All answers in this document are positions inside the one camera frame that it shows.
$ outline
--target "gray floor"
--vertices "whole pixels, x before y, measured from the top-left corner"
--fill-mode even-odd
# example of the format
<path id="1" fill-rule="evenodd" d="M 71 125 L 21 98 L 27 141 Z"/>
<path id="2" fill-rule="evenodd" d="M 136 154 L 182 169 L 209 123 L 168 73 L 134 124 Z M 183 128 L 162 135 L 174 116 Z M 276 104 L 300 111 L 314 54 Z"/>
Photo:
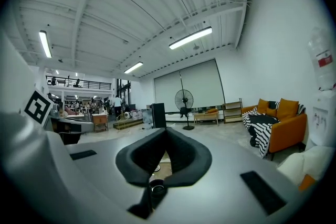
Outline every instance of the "gray floor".
<path id="1" fill-rule="evenodd" d="M 177 130 L 181 129 L 185 125 L 185 123 L 167 123 L 167 126 L 172 126 Z M 129 136 L 137 132 L 142 132 L 143 127 L 144 125 L 141 124 L 125 130 L 118 131 L 112 127 L 112 122 L 109 122 L 108 131 L 82 135 L 78 143 L 90 143 Z M 223 124 L 223 122 L 220 122 L 218 126 L 215 123 L 197 123 L 195 125 L 195 129 L 191 132 L 197 132 L 198 134 L 212 136 L 220 140 L 230 141 L 246 148 L 246 150 L 249 150 L 260 157 L 259 149 L 250 145 L 250 135 L 242 122 L 228 124 Z M 299 152 L 298 147 L 294 146 L 278 152 L 275 154 L 273 162 L 275 164 L 279 164 L 294 152 Z"/>

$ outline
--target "black pad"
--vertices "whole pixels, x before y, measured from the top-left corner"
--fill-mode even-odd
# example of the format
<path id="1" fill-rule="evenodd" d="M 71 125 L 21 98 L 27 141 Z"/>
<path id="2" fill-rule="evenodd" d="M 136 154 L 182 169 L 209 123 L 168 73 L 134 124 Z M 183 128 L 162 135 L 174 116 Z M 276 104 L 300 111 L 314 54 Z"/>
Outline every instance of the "black pad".
<path id="1" fill-rule="evenodd" d="M 191 186 L 211 166 L 212 156 L 206 146 L 172 128 L 159 129 L 123 148 L 115 163 L 127 182 L 145 187 L 165 151 L 173 172 L 165 179 L 165 187 Z"/>
<path id="2" fill-rule="evenodd" d="M 286 204 L 255 171 L 240 176 L 268 215 Z"/>

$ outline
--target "sticker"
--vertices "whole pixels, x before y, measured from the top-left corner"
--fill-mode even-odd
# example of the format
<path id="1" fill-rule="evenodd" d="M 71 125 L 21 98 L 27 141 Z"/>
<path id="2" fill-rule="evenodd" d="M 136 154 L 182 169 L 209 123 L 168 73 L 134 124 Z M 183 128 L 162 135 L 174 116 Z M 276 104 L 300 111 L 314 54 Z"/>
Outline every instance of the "sticker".
<path id="1" fill-rule="evenodd" d="M 318 55 L 316 55 L 317 61 L 320 67 L 324 67 L 332 63 L 332 56 L 330 50 L 326 50 Z"/>
<path id="2" fill-rule="evenodd" d="M 53 104 L 54 103 L 49 100 L 48 97 L 35 89 L 24 111 L 33 120 L 43 126 L 48 118 L 49 112 Z"/>

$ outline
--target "white wall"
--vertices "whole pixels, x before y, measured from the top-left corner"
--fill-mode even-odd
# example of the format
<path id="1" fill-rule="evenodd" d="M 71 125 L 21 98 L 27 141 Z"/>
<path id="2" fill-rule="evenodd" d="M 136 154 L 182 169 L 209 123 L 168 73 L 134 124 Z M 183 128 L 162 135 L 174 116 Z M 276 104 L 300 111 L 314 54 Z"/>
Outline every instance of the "white wall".
<path id="1" fill-rule="evenodd" d="M 131 88 L 131 104 L 135 104 L 136 109 L 145 109 L 146 105 L 155 103 L 153 79 L 131 81 Z"/>
<path id="2" fill-rule="evenodd" d="M 34 91 L 35 77 L 26 61 L 0 30 L 0 110 L 19 112 Z"/>
<path id="3" fill-rule="evenodd" d="M 34 80 L 34 85 L 35 88 L 41 91 L 44 94 L 49 93 L 49 87 L 48 83 L 46 80 L 46 72 L 45 68 L 43 67 L 36 67 L 36 66 L 29 66 L 29 68 L 32 70 L 35 80 Z"/>
<path id="4" fill-rule="evenodd" d="M 238 50 L 216 57 L 227 102 L 298 100 L 312 117 L 318 92 L 308 41 L 314 27 L 333 31 L 320 0 L 251 0 Z"/>

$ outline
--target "desk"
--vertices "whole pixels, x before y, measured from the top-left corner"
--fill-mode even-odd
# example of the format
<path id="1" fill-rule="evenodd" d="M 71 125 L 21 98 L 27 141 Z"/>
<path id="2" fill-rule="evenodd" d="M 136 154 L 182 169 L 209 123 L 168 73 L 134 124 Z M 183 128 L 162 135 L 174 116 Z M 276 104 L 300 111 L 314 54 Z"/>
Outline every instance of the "desk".
<path id="1" fill-rule="evenodd" d="M 218 126 L 218 114 L 219 112 L 216 111 L 214 113 L 195 113 L 194 115 L 194 123 L 196 121 L 208 121 L 208 120 L 216 120 Z"/>
<path id="2" fill-rule="evenodd" d="M 104 124 L 104 129 L 109 130 L 107 124 L 107 114 L 92 114 L 93 130 L 96 131 L 96 125 Z"/>

